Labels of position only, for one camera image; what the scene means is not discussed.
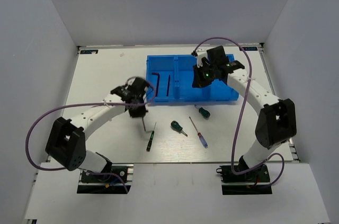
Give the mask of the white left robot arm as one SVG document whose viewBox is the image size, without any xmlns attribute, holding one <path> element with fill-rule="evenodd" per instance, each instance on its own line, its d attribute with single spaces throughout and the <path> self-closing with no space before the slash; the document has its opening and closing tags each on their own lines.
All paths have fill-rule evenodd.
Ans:
<svg viewBox="0 0 339 224">
<path fill-rule="evenodd" d="M 46 153 L 69 171 L 82 169 L 107 181 L 112 175 L 112 162 L 87 150 L 86 141 L 101 126 L 125 112 L 132 118 L 143 118 L 147 113 L 144 97 L 153 89 L 145 79 L 132 77 L 111 90 L 101 102 L 89 103 L 90 108 L 81 114 L 70 119 L 59 117 L 52 125 Z"/>
</svg>

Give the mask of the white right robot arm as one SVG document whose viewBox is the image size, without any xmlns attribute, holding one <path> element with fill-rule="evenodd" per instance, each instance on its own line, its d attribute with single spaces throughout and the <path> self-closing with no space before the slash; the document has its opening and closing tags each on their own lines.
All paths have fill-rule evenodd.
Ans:
<svg viewBox="0 0 339 224">
<path fill-rule="evenodd" d="M 295 104 L 289 98 L 283 100 L 268 92 L 241 62 L 230 61 L 222 46 L 201 53 L 193 51 L 192 56 L 197 60 L 193 66 L 194 88 L 204 88 L 219 80 L 241 95 L 243 105 L 249 104 L 258 116 L 256 139 L 233 170 L 242 179 L 251 181 L 272 153 L 296 135 Z"/>
</svg>

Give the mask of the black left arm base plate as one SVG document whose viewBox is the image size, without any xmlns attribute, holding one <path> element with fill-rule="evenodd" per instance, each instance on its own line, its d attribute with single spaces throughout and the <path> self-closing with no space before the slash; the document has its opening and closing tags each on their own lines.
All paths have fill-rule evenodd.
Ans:
<svg viewBox="0 0 339 224">
<path fill-rule="evenodd" d="M 81 171 L 77 194 L 128 194 L 132 186 L 133 164 L 112 165 L 108 175 Z"/>
</svg>

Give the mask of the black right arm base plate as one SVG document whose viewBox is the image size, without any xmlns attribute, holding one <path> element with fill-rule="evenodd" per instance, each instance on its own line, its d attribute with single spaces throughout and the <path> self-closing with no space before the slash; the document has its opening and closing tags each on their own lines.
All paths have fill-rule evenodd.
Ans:
<svg viewBox="0 0 339 224">
<path fill-rule="evenodd" d="M 223 195 L 268 195 L 272 194 L 271 180 L 266 165 L 242 175 L 235 175 L 230 165 L 219 166 L 216 173 L 221 178 Z"/>
</svg>

